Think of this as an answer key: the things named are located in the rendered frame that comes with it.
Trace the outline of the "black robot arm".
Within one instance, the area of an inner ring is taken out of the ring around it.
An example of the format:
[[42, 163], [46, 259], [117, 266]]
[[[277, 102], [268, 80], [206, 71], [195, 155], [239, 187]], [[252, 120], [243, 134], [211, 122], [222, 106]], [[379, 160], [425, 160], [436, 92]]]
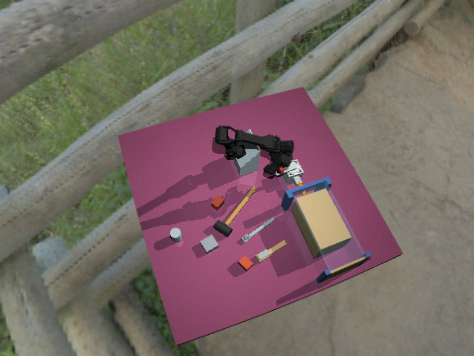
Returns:
[[[228, 129], [235, 131], [235, 139], [230, 139], [228, 136]], [[275, 140], [276, 138], [276, 140]], [[220, 125], [216, 127], [215, 142], [223, 145], [226, 148], [227, 157], [237, 157], [237, 159], [246, 155], [244, 144], [238, 145], [238, 142], [246, 142], [258, 145], [261, 149], [277, 154], [281, 151], [281, 155], [277, 157], [277, 164], [288, 167], [293, 159], [291, 152], [294, 151], [294, 144], [292, 140], [283, 140], [277, 135], [258, 136], [255, 134], [237, 130], [231, 126]], [[284, 154], [283, 152], [289, 152]]]

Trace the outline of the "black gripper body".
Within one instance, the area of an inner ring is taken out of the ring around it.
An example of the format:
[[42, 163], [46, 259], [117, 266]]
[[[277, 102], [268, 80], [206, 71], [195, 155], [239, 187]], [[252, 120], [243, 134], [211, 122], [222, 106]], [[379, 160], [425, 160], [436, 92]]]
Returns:
[[271, 156], [270, 160], [273, 162], [271, 163], [271, 165], [267, 164], [263, 170], [265, 173], [274, 175], [274, 173], [279, 167], [279, 165], [277, 164], [277, 157], [281, 155], [281, 151], [277, 154], [271, 154], [270, 152], [268, 154]]

